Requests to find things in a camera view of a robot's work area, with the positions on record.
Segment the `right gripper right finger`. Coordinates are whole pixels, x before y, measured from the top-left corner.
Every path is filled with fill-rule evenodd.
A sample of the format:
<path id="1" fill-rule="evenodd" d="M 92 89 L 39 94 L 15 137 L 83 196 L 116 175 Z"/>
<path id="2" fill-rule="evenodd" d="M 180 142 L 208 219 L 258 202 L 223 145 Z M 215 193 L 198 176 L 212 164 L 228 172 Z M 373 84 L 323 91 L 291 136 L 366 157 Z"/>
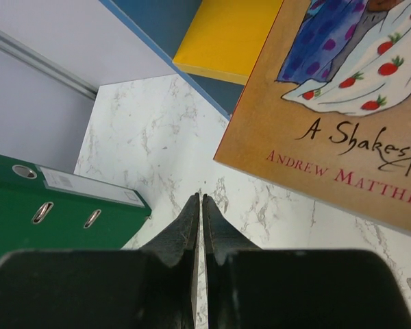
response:
<path id="1" fill-rule="evenodd" d="M 362 249 L 262 249 L 202 201 L 211 328 L 411 328 L 389 266 Z"/>

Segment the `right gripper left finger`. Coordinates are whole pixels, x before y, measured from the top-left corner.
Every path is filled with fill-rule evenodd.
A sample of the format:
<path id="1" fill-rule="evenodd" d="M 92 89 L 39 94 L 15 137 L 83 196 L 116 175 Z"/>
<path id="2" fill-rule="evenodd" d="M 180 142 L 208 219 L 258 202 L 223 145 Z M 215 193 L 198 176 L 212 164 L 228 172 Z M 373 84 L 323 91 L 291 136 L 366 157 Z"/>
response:
<path id="1" fill-rule="evenodd" d="M 193 328 L 200 199 L 138 249 L 0 259 L 0 328 Z"/>

